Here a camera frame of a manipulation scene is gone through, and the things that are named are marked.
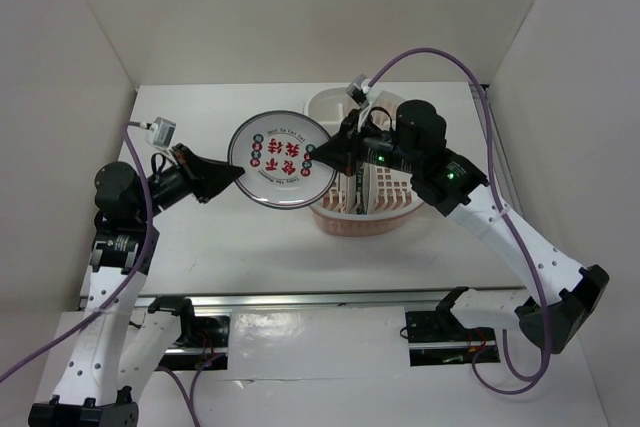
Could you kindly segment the orange sunburst plate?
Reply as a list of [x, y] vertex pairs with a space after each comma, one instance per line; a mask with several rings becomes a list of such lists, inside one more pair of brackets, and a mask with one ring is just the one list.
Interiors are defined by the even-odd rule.
[[340, 175], [337, 181], [337, 189], [339, 191], [339, 212], [342, 214], [348, 214], [351, 204], [351, 178], [345, 175]]

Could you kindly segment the green rim plate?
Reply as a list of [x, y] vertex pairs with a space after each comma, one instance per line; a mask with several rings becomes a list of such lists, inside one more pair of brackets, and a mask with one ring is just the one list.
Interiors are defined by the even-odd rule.
[[362, 163], [358, 166], [355, 180], [355, 214], [367, 215], [369, 210], [371, 186], [370, 166]]

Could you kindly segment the red character plate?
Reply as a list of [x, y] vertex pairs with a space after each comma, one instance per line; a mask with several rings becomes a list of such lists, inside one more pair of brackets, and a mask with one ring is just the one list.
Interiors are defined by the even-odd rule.
[[257, 204], [294, 210], [322, 199], [338, 173], [312, 159], [314, 150], [330, 140], [315, 120], [293, 111], [257, 114], [231, 137], [227, 161], [244, 173], [238, 189]]

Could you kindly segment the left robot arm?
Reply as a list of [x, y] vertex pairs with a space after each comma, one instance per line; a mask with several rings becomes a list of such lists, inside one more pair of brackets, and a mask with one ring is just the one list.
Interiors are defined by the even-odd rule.
[[132, 341], [126, 339], [159, 240], [156, 215], [188, 196], [209, 202], [244, 170], [199, 157], [177, 144], [171, 163], [146, 177], [140, 164], [116, 161], [95, 176], [96, 234], [89, 296], [69, 362], [50, 400], [32, 406], [31, 426], [134, 426], [139, 400], [166, 349], [196, 337], [190, 299], [152, 301]]

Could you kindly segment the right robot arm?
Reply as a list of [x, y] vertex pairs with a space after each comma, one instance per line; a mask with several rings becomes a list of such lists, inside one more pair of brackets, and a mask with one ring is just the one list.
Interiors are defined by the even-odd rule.
[[593, 313], [608, 273], [563, 254], [509, 208], [478, 167], [447, 147], [446, 121], [432, 104], [401, 103], [389, 130], [359, 117], [352, 110], [338, 133], [312, 150], [312, 161], [347, 176], [359, 163], [409, 174], [424, 203], [483, 242], [525, 286], [453, 289], [436, 309], [440, 334], [457, 339], [474, 328], [518, 330], [541, 350], [561, 353]]

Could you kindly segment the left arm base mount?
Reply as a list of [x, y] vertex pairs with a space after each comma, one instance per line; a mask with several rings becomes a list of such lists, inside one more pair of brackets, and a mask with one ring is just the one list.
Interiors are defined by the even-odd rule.
[[197, 316], [187, 334], [172, 344], [160, 366], [172, 371], [222, 371], [228, 367], [230, 316]]

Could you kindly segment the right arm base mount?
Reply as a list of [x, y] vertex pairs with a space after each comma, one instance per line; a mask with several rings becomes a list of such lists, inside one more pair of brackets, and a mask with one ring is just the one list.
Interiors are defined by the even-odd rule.
[[492, 329], [447, 326], [435, 311], [407, 311], [399, 335], [408, 343], [411, 367], [471, 364], [476, 354], [478, 363], [500, 362]]

